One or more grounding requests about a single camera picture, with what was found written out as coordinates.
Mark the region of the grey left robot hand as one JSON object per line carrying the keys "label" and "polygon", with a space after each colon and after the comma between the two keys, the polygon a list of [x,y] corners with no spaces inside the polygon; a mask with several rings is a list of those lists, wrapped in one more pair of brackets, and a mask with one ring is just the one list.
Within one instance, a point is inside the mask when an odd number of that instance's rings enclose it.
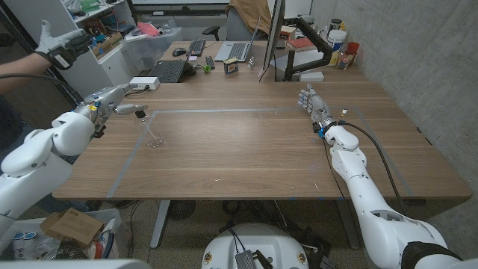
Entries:
{"label": "grey left robot hand", "polygon": [[88,118],[98,132],[112,114],[127,115],[137,111],[145,111],[148,108],[147,105],[121,105],[121,101],[127,92],[134,87],[136,87],[136,84],[105,87],[86,96],[74,112]]}

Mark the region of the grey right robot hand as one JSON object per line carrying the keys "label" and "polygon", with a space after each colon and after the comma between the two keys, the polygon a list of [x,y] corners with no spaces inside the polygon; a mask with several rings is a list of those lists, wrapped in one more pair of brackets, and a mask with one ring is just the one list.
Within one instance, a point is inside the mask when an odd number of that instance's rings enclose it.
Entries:
{"label": "grey right robot hand", "polygon": [[300,91],[298,104],[310,114],[315,133],[325,134],[336,123],[329,112],[329,106],[317,95],[311,84],[307,83],[307,89]]}

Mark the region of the person's white black gloved hand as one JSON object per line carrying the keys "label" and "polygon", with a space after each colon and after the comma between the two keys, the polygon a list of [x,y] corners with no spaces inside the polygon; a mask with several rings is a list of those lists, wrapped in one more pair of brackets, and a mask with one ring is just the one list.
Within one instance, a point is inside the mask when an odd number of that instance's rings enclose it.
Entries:
{"label": "person's white black gloved hand", "polygon": [[67,70],[72,67],[77,58],[86,53],[93,44],[93,38],[83,29],[76,29],[58,37],[51,35],[49,21],[41,22],[41,35],[38,47],[34,52],[54,67]]}

